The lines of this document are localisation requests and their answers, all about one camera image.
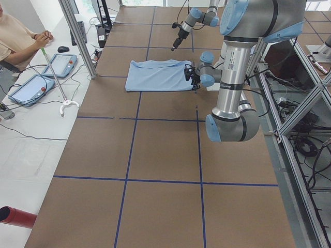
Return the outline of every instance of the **wire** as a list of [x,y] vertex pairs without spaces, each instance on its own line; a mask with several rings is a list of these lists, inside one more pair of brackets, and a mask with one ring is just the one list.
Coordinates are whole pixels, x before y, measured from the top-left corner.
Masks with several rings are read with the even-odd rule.
[[39,139],[40,139],[40,140],[44,140],[44,139],[47,140],[47,139],[48,139],[48,140],[50,140],[50,141],[67,141],[67,139],[64,139],[64,138],[36,138],[36,137],[33,137],[33,136],[27,136],[27,135],[25,135],[25,134],[23,134],[23,133],[21,133],[21,132],[15,130],[15,129],[13,129],[13,128],[6,127],[6,126],[4,126],[4,125],[2,125],[2,124],[0,124],[0,126],[6,128],[6,129],[12,130],[12,131],[14,131],[14,132],[17,132],[17,133],[23,135],[24,137],[27,137],[27,138],[34,138],[35,140],[39,140]]
[[284,80],[284,79],[280,79],[279,77],[276,77],[275,75],[273,75],[271,72],[266,72],[266,77],[268,77],[268,78],[271,78],[271,79],[274,79],[274,80],[276,80],[279,84],[281,84],[281,85],[283,85],[283,86],[287,86],[287,87],[293,87],[293,88],[295,88],[295,89],[297,89],[297,90],[299,90],[299,91],[302,91],[302,92],[304,92],[304,93],[309,93],[309,92],[307,92],[307,91],[305,91],[305,90],[303,90],[303,89],[300,89],[300,88],[298,88],[298,87],[296,87],[295,85],[293,85],[291,82],[289,82],[289,81],[286,81],[286,80]]
[[199,28],[192,28],[193,30],[201,30],[206,24],[203,24],[202,27],[199,27]]
[[35,66],[31,66],[31,65],[29,64],[29,67],[25,68],[23,71],[30,70],[30,69],[33,69],[33,68],[35,68],[35,67],[39,67],[39,66],[43,67],[43,66],[47,66],[47,65],[35,65]]
[[307,183],[308,183],[308,186],[310,185],[310,182],[311,182],[311,181],[313,182],[313,183],[312,183],[312,186],[309,187],[310,189],[313,189],[313,188],[315,187],[315,185],[316,185],[316,173],[320,173],[320,172],[322,172],[322,171],[328,169],[329,167],[331,167],[331,162],[330,162],[330,163],[329,163],[324,169],[322,169],[322,170],[316,172],[317,161],[319,160],[319,158],[320,158],[320,156],[321,156],[321,153],[322,153],[322,151],[323,151],[323,149],[324,149],[325,147],[327,147],[327,146],[322,145],[321,149],[319,150],[319,153],[318,153],[317,156],[316,156],[316,159],[315,159],[315,161],[314,161],[314,164],[313,164],[313,166],[312,166],[312,175],[311,175],[311,177],[309,178],[309,180],[308,180],[308,182],[307,182]]
[[185,2],[183,3],[182,7],[180,8],[179,12],[178,12],[178,16],[177,16],[177,19],[176,19],[176,23],[178,23],[178,19],[179,19],[179,15],[182,11],[182,9],[184,8],[184,5],[186,4],[188,0],[185,0]]
[[219,67],[219,66],[221,66],[221,65],[223,65],[224,63],[220,63],[220,64],[218,64],[216,67],[213,67],[213,69],[216,69],[217,67]]
[[268,110],[267,110],[263,115],[259,115],[259,117],[265,116],[266,114],[269,113],[269,111],[270,111],[270,103],[269,103],[268,99],[267,99],[264,95],[262,95],[261,93],[255,91],[255,90],[251,90],[251,89],[243,89],[243,90],[244,90],[244,91],[254,92],[254,93],[256,93],[256,94],[262,96],[262,97],[267,101],[267,103],[268,103]]

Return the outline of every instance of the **silver robot arm segment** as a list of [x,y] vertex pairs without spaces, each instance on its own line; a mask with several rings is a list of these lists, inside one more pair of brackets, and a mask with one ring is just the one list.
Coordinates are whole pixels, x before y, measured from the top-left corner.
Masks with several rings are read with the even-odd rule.
[[171,51],[174,51],[190,34],[191,30],[197,22],[204,25],[215,27],[219,21],[217,9],[220,0],[210,0],[207,13],[200,11],[198,8],[192,8],[186,20],[182,23],[173,23],[172,28],[179,27],[178,38],[172,45]]
[[256,135],[259,117],[243,94],[250,51],[259,37],[266,43],[297,37],[305,6],[305,0],[228,0],[220,27],[227,47],[220,81],[215,71],[200,68],[203,85],[220,82],[217,105],[206,117],[212,141],[247,141]]

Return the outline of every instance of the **label sticker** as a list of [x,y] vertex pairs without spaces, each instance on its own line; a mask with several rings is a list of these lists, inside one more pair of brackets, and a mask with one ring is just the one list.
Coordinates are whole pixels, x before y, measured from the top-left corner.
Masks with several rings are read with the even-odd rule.
[[240,59],[240,51],[236,50],[227,50],[225,55],[224,69],[237,71]]

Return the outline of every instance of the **light blue cloth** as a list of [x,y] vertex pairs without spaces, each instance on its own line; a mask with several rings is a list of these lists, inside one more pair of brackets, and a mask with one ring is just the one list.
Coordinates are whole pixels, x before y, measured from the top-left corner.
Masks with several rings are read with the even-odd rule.
[[185,64],[190,61],[131,61],[126,91],[182,91],[191,90],[191,79],[185,80]]

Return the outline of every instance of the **brown cardboard surface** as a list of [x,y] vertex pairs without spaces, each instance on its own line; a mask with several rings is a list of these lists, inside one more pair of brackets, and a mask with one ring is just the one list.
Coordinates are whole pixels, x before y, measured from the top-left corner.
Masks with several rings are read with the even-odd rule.
[[193,30],[193,45],[194,48],[219,49],[218,52],[220,52],[223,45],[223,35],[219,31],[219,26],[205,26],[201,30]]
[[200,185],[128,182],[125,202],[118,248],[203,247]]
[[115,23],[107,39],[106,46],[147,47],[151,28],[151,25]]
[[139,92],[125,91],[126,78],[97,77],[90,82],[78,116],[135,118]]
[[138,121],[129,178],[200,181],[197,123]]
[[146,61],[146,48],[104,48],[97,73],[101,76],[127,76],[131,60]]
[[[143,36],[149,38],[150,24],[171,24],[179,9],[121,7],[107,45],[147,46]],[[153,25],[153,32],[151,46],[170,47],[178,31]],[[210,41],[203,41],[205,35]],[[318,38],[305,35],[299,41]],[[174,52],[105,47],[97,72],[108,77],[91,82],[55,171],[83,178],[53,178],[26,248],[113,247],[124,182],[112,180],[126,179],[128,165],[116,248],[203,247],[202,207],[207,247],[294,247],[277,187],[200,184],[200,165],[204,182],[277,184],[261,131],[248,142],[219,144],[207,138],[204,122],[198,131],[197,111],[203,120],[216,105],[217,91],[143,92],[140,102],[140,93],[124,91],[131,60],[197,64],[208,48],[215,48],[218,59],[218,27],[194,31],[193,38],[194,50],[189,39]],[[120,119],[135,118],[138,109],[138,117],[149,120]],[[98,180],[84,179],[93,177]]]
[[139,118],[196,120],[193,91],[144,92]]
[[306,11],[305,18],[307,21],[328,21],[321,11]]
[[297,40],[298,44],[305,52],[305,54],[309,54],[309,50],[307,49],[306,45],[322,45],[323,42],[319,38],[317,34],[301,34]]
[[[173,24],[177,20],[180,7],[156,7],[154,24]],[[187,17],[187,6],[183,8],[178,17],[178,23],[184,21]]]
[[278,188],[203,188],[207,247],[296,247]]
[[[151,47],[171,48],[175,39],[178,38],[178,29],[172,29],[171,25],[153,25],[151,36]],[[181,48],[192,47],[192,36],[189,35],[185,42],[180,45]]]
[[53,178],[25,248],[113,246],[123,187],[118,181]]
[[322,13],[331,21],[331,11],[322,11]]
[[[167,48],[150,48],[148,52],[148,60],[157,60],[163,61],[168,59],[176,59],[179,61],[188,60],[193,61],[195,65],[197,65],[200,61],[200,56],[205,50],[203,49],[195,49],[194,52],[192,49],[176,49],[175,51],[171,51]],[[215,57],[215,61],[219,58],[218,50],[211,50]]]
[[249,141],[215,143],[200,123],[200,140],[205,182],[277,184],[261,130]]
[[125,178],[134,120],[78,118],[55,175]]
[[309,22],[305,22],[303,33],[315,34],[315,30],[310,26]]
[[331,34],[319,34],[319,36],[322,38],[323,42],[325,42]]
[[121,6],[115,22],[151,24],[153,21],[154,7],[129,7]]
[[318,34],[331,34],[331,22],[309,22]]

